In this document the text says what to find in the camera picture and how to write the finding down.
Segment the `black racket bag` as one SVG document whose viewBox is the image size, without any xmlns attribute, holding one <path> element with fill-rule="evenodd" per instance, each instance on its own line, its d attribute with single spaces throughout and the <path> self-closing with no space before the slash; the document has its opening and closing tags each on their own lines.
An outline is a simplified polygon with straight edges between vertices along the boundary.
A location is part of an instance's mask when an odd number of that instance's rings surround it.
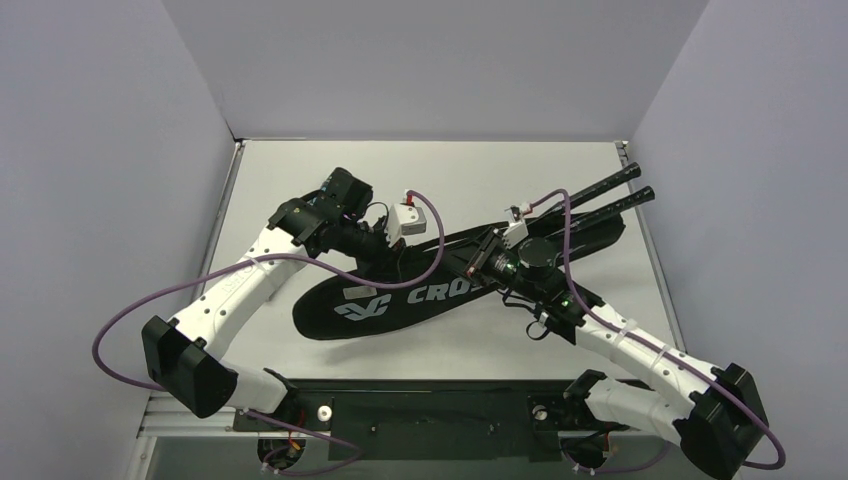
<svg viewBox="0 0 848 480">
<path fill-rule="evenodd" d="M 459 254 L 463 242 L 483 233 L 485 229 L 500 226 L 498 223 L 466 229 L 448 235 L 446 255 Z M 547 237 L 562 242 L 563 219 L 561 214 L 528 221 L 531 237 Z M 571 234 L 571 260 L 579 260 L 615 244 L 626 229 L 622 214 L 601 221 Z M 398 282 L 423 273 L 435 257 L 438 240 L 410 247 L 393 267 L 377 275 L 379 281 Z M 329 341 L 375 336 L 411 327 L 452 309 L 475 301 L 502 287 L 474 286 L 457 276 L 444 263 L 425 281 L 397 290 L 378 289 L 364 297 L 345 296 L 346 289 L 364 287 L 339 276 L 332 276 L 313 286 L 295 302 L 292 308 L 293 324 L 304 337 Z"/>
</svg>

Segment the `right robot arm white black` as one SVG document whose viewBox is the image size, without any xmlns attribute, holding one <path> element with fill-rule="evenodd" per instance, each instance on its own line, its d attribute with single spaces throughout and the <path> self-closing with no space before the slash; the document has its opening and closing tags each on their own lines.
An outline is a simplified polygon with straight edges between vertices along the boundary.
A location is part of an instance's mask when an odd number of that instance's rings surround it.
<svg viewBox="0 0 848 480">
<path fill-rule="evenodd" d="M 753 467 L 749 455 L 774 437 L 753 375 L 736 363 L 699 360 L 624 317 L 574 281 L 575 252 L 569 238 L 526 236 L 512 243 L 504 230 L 491 228 L 458 249 L 442 249 L 440 264 L 475 285 L 529 299 L 549 332 L 643 382 L 638 388 L 601 372 L 582 374 L 565 402 L 575 427 L 610 421 L 652 433 L 713 479 Z"/>
</svg>

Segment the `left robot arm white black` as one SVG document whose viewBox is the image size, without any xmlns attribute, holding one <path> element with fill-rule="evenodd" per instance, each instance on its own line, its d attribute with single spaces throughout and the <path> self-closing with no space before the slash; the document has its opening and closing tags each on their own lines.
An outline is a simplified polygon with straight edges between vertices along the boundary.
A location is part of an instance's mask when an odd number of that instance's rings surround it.
<svg viewBox="0 0 848 480">
<path fill-rule="evenodd" d="M 280 374 L 223 358 L 247 321 L 309 259 L 336 250 L 367 270 L 396 256 L 404 236 L 425 231 L 426 216 L 410 197 L 366 225 L 372 199 L 369 184 L 338 167 L 318 189 L 282 203 L 239 268 L 170 318 L 144 325 L 150 378 L 199 418 L 234 407 L 258 411 L 275 430 L 292 426 L 299 405 Z"/>
</svg>

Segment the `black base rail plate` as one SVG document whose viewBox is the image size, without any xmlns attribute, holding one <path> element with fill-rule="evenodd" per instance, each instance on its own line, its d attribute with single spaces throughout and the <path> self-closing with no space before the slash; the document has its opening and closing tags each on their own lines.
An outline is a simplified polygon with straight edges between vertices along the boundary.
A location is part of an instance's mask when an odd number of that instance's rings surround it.
<svg viewBox="0 0 848 480">
<path fill-rule="evenodd" d="M 327 458 L 344 461 L 558 461 L 599 466 L 614 421 L 566 397 L 567 380 L 299 380 L 277 410 L 237 413 L 233 428 L 260 437 L 258 452 L 292 467 L 330 436 Z"/>
</svg>

